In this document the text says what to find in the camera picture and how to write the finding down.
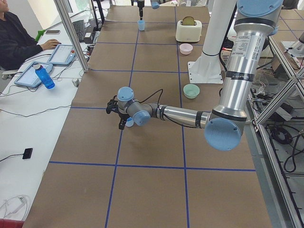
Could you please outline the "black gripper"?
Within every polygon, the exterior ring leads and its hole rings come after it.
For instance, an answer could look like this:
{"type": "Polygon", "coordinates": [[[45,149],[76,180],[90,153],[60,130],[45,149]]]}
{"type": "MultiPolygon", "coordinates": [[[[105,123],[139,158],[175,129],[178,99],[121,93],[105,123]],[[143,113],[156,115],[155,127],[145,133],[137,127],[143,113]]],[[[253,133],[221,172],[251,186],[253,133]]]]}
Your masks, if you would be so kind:
{"type": "Polygon", "coordinates": [[[144,8],[145,0],[137,0],[137,6],[139,8],[140,20],[143,19],[143,8],[144,8]]]}
{"type": "Polygon", "coordinates": [[[127,119],[130,117],[128,114],[123,114],[118,109],[118,100],[115,99],[116,96],[113,96],[112,99],[107,103],[106,113],[110,114],[111,112],[117,113],[121,118],[119,122],[119,129],[123,130],[125,128],[125,124],[127,119]]]}

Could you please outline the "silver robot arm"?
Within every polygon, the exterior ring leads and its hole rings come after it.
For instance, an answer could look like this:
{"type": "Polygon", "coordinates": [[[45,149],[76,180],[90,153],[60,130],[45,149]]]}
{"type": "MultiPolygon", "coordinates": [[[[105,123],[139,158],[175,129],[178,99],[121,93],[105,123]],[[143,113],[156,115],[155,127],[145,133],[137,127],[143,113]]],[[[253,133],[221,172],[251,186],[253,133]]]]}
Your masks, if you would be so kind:
{"type": "Polygon", "coordinates": [[[130,87],[122,87],[107,104],[106,112],[117,113],[119,128],[126,120],[138,125],[146,124],[152,117],[170,120],[176,124],[204,129],[207,143],[220,151],[229,151],[241,141],[247,115],[244,107],[267,36],[276,32],[281,11],[280,0],[217,0],[213,4],[201,56],[190,63],[189,75],[197,83],[215,80],[215,63],[230,20],[234,20],[236,40],[226,65],[224,84],[219,104],[210,112],[195,111],[159,102],[146,104],[134,98],[130,87]]]}
{"type": "MultiPolygon", "coordinates": [[[[137,3],[137,7],[139,8],[140,20],[143,20],[143,8],[145,6],[145,0],[136,0],[135,2],[137,3]]],[[[153,9],[158,9],[160,7],[160,5],[167,3],[167,2],[170,2],[173,4],[178,4],[177,0],[150,0],[151,7],[153,9]]]]}

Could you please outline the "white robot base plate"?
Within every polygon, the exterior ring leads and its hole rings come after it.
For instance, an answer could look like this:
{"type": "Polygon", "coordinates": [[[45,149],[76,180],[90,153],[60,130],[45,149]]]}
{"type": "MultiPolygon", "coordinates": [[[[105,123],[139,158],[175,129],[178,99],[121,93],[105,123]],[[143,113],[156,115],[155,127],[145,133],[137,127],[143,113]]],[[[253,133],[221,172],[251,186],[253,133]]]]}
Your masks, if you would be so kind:
{"type": "Polygon", "coordinates": [[[221,68],[217,62],[188,62],[189,80],[192,84],[222,84],[221,68]]]}

